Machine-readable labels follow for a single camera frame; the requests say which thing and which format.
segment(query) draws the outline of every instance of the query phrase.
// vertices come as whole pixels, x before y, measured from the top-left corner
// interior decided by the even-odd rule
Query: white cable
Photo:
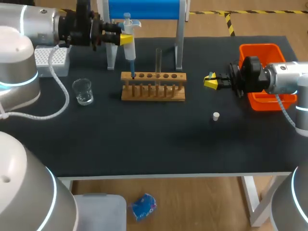
[[[276,99],[278,101],[278,104],[282,110],[282,113],[284,114],[285,118],[290,122],[290,124],[295,128],[295,123],[293,122],[293,120],[289,117],[287,111],[285,110],[280,98],[279,98],[279,95],[275,95],[276,96]]]
[[[24,117],[24,118],[28,118],[28,119],[34,119],[34,120],[47,120],[47,119],[52,119],[55,118],[56,116],[58,116],[59,114],[61,114],[68,106],[69,104],[69,94],[65,88],[65,86],[62,84],[62,82],[60,81],[60,79],[57,77],[53,66],[52,66],[52,57],[54,55],[54,53],[59,49],[59,45],[56,45],[50,52],[49,57],[48,57],[48,67],[50,70],[50,73],[52,75],[52,77],[54,78],[54,80],[56,80],[56,82],[59,84],[60,88],[62,89],[64,95],[65,95],[65,103],[63,105],[63,107],[57,111],[56,113],[52,114],[52,115],[48,115],[48,116],[35,116],[35,115],[29,115],[29,114],[25,114],[25,113],[20,113],[20,112],[8,112],[8,113],[4,113],[1,111],[0,114],[0,119],[5,119],[8,116],[20,116],[20,117]]]

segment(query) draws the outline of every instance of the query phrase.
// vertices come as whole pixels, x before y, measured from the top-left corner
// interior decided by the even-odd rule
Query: yellow black warning tape
[[[308,11],[192,11],[189,14],[225,14],[225,13],[308,13]]]
[[[227,26],[229,29],[229,34],[230,36],[235,36],[235,32],[231,23],[231,19],[230,19],[230,14],[229,13],[225,13],[225,18],[226,18],[226,22],[227,22]]]

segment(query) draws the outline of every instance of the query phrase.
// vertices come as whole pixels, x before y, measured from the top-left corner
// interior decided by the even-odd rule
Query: glass test tube
[[[162,49],[156,48],[156,59],[155,59],[155,77],[159,78],[162,68]],[[155,81],[155,85],[160,85],[160,81]]]

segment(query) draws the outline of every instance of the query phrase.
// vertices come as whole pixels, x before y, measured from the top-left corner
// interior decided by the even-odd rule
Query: small glass cup
[[[91,81],[86,78],[77,79],[73,85],[77,101],[80,105],[86,106],[93,102],[93,93],[91,89]]]

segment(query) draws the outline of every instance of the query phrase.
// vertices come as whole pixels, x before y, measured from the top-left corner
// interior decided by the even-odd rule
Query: glowing blue ring
[[[293,196],[293,199],[294,199],[294,202],[295,202],[295,205],[299,211],[299,213],[302,215],[303,219],[308,223],[308,218],[307,216],[305,215],[304,211],[302,210],[301,206],[299,205],[299,202],[296,198],[296,195],[295,195],[295,190],[294,190],[294,176],[295,176],[295,173],[296,173],[296,170],[297,170],[298,167],[296,167],[296,169],[294,170],[294,173],[293,173],[293,176],[292,176],[292,181],[291,181],[291,190],[292,190],[292,196]]]
[[[0,85],[5,86],[5,87],[19,87],[19,86],[23,86],[23,85],[26,85],[28,83],[33,82],[38,77],[38,75],[39,75],[39,73],[37,72],[33,78],[31,78],[31,79],[29,79],[29,80],[27,80],[25,82],[22,82],[22,83],[2,83],[2,82],[0,82]]]
[[[301,111],[308,112],[308,108],[304,108],[304,107],[298,107],[298,106],[296,106],[296,109],[297,109],[297,110],[301,110]]]
[[[56,179],[54,178],[54,175],[52,174],[52,172],[46,167],[46,169],[49,171],[50,175],[51,175],[51,178],[52,178],[52,182],[53,182],[53,198],[52,198],[52,202],[51,202],[51,206],[50,206],[50,209],[44,219],[44,221],[42,222],[42,224],[39,226],[39,228],[37,229],[37,231],[41,231],[47,221],[49,220],[49,218],[51,217],[51,214],[53,212],[53,209],[54,209],[54,205],[56,204],[56,198],[57,198],[57,184],[56,184]]]

